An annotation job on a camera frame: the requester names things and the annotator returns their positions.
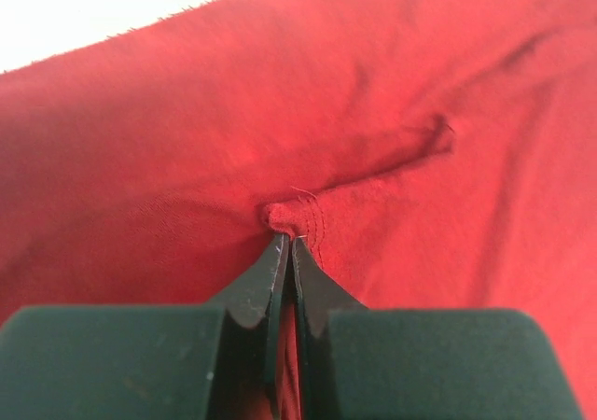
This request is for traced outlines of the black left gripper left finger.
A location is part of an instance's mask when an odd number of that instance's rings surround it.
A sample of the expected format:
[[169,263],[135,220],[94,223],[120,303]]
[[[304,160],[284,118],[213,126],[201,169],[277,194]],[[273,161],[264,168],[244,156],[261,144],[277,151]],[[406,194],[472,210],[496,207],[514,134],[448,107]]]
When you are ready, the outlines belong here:
[[5,419],[276,419],[289,238],[202,304],[37,305],[1,329]]

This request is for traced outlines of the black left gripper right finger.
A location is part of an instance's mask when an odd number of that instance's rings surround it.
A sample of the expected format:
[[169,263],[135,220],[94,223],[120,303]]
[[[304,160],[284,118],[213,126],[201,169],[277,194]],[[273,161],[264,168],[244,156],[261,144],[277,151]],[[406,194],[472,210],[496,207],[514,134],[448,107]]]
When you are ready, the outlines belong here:
[[579,419],[550,341],[504,309],[372,310],[292,247],[307,419]]

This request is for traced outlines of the red t shirt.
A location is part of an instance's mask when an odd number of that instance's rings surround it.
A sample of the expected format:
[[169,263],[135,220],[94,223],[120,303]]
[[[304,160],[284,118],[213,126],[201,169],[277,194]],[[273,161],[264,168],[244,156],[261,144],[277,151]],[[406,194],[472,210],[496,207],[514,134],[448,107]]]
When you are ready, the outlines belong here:
[[205,301],[274,231],[507,307],[596,415],[596,0],[216,0],[1,77],[1,316]]

